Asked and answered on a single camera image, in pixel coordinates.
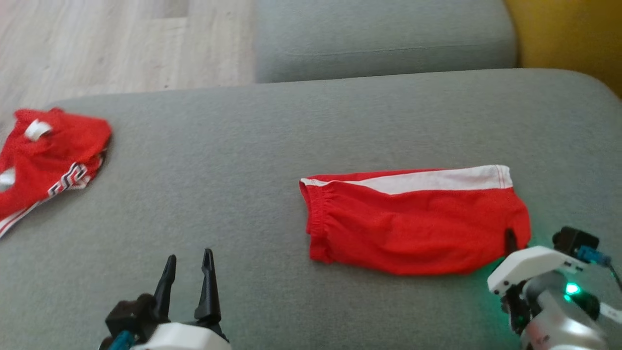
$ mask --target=yellow wall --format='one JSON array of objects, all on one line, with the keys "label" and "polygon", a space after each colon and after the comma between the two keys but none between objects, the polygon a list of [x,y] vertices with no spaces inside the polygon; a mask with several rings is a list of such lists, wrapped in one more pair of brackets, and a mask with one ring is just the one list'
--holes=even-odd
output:
[{"label": "yellow wall", "polygon": [[522,67],[577,70],[622,97],[622,0],[506,0]]}]

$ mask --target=red shorts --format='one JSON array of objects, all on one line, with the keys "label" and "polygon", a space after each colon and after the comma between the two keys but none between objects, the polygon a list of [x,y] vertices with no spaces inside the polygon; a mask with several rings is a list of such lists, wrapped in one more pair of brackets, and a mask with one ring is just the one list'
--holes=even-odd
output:
[{"label": "red shorts", "polygon": [[396,275],[470,273],[531,238],[502,165],[316,175],[300,180],[310,257]]},{"label": "red shorts", "polygon": [[105,120],[58,108],[17,110],[15,119],[0,152],[0,237],[48,199],[85,188],[111,135]]}]

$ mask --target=cable connector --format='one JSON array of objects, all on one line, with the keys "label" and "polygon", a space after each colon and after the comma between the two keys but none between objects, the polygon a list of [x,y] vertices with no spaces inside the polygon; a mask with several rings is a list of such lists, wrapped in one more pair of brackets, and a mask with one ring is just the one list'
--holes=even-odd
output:
[{"label": "cable connector", "polygon": [[577,258],[579,260],[588,261],[591,263],[597,263],[603,267],[609,267],[611,265],[611,257],[605,255],[594,248],[590,248],[586,245],[582,245],[577,252]]}]

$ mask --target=couch cushion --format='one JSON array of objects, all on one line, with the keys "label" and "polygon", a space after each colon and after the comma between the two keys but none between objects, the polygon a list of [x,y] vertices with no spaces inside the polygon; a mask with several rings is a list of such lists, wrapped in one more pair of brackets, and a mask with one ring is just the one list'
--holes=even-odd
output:
[{"label": "couch cushion", "polygon": [[[114,136],[89,188],[37,208],[0,241],[3,349],[95,348],[110,309],[152,293],[171,253],[170,315],[191,319],[205,247],[235,349],[518,346],[486,289],[492,265],[404,278],[309,260],[298,181],[311,174],[507,164],[532,244],[550,246],[569,224],[622,259],[622,106],[579,73],[425,73],[57,105],[107,118]],[[613,280],[594,271],[580,284],[622,307]]]},{"label": "couch cushion", "polygon": [[503,0],[259,0],[258,82],[513,67]]}]

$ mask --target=white stripe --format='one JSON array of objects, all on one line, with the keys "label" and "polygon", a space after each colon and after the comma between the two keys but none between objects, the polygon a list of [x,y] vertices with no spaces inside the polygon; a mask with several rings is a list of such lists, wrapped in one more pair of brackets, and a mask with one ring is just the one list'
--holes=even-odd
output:
[{"label": "white stripe", "polygon": [[44,201],[39,201],[36,202],[32,207],[28,208],[27,210],[25,210],[24,212],[16,212],[13,215],[10,215],[9,217],[7,217],[6,219],[0,221],[0,238],[2,238],[2,236],[7,233],[9,231],[9,229],[11,227],[13,227],[13,225],[15,225],[18,221],[20,221],[24,216],[26,216],[28,213],[30,213],[33,209],[35,209],[39,204],[46,202],[46,200]]},{"label": "white stripe", "polygon": [[605,303],[600,303],[600,314],[622,324],[622,311],[616,310]]},{"label": "white stripe", "polygon": [[477,190],[512,187],[509,168],[505,165],[485,165],[475,168],[423,171],[419,173],[374,177],[362,181],[319,181],[300,179],[306,186],[326,186],[345,182],[365,186],[386,194],[429,190]]}]

